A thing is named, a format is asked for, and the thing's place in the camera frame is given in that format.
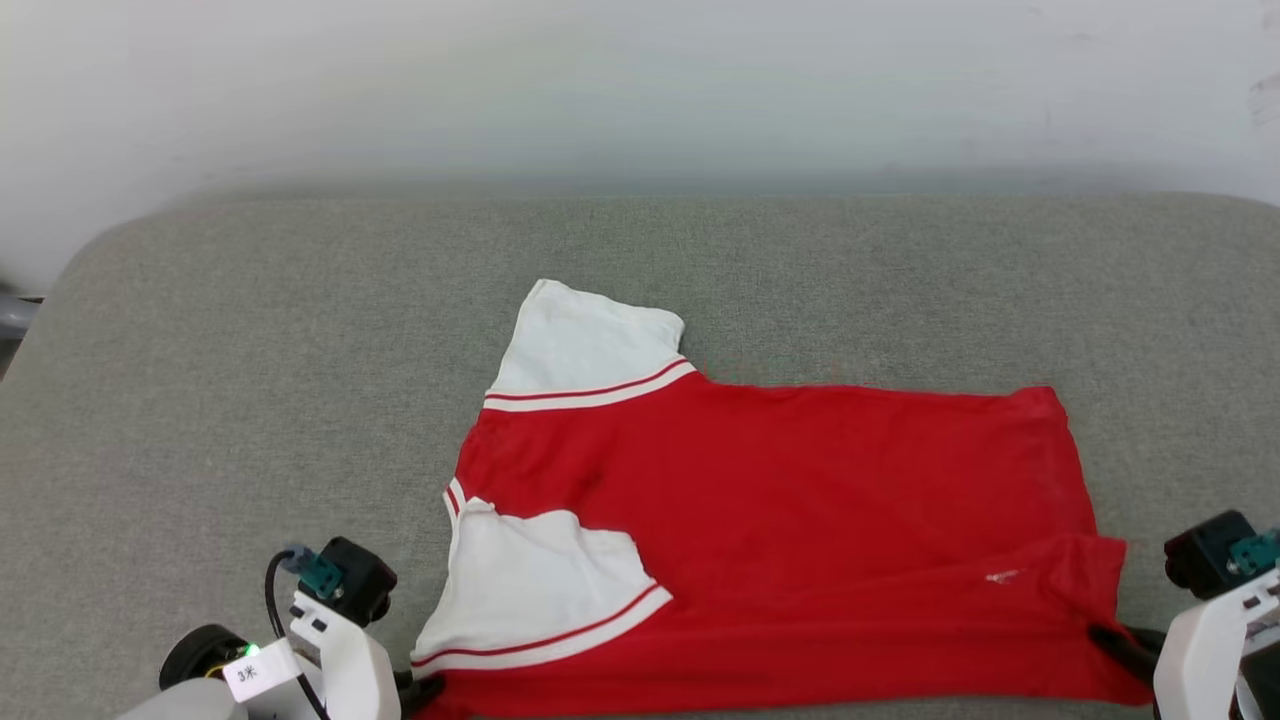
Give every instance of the red fabric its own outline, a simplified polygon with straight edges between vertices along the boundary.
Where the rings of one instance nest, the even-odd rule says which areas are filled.
[[[507,515],[623,530],[675,600],[581,655],[447,671],[422,717],[676,712],[923,696],[1148,703],[1066,413],[1004,397],[722,386],[484,410],[457,477]]]

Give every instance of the cable tag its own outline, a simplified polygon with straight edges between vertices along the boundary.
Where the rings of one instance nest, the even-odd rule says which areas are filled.
[[[264,647],[257,655],[223,666],[223,679],[236,702],[244,702],[302,674],[288,638]]]

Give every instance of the gray couch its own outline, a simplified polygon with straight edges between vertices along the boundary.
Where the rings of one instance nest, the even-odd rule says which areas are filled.
[[[288,201],[116,228],[0,382],[0,716],[111,717],[170,644],[266,638],[262,570],[346,534],[398,573],[404,661],[444,583],[439,492],[538,277],[687,322],[728,383],[1006,392],[1071,414],[1121,618],[1192,598],[1161,543],[1280,521],[1280,209],[1226,197]],[[284,597],[280,583],[280,596]],[[758,717],[1149,717],[934,700]]]

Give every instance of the red t-shirt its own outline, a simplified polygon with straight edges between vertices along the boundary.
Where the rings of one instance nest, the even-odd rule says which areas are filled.
[[[445,492],[425,716],[1151,702],[1085,633],[1119,626],[1125,544],[1052,389],[726,386],[681,331],[549,281],[525,301]]]

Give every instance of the black cable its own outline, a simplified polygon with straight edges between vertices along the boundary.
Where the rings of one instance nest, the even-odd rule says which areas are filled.
[[[266,616],[271,621],[271,632],[275,633],[276,639],[284,637],[284,623],[280,621],[280,611],[275,606],[275,570],[280,562],[291,557],[293,557],[292,550],[282,550],[273,555],[271,561],[266,564]],[[298,675],[298,685],[302,688],[302,694],[307,696],[307,702],[311,703],[311,711],[316,714],[316,717],[330,720],[329,712],[320,703],[320,697],[316,696],[316,689],[311,687],[306,673]]]

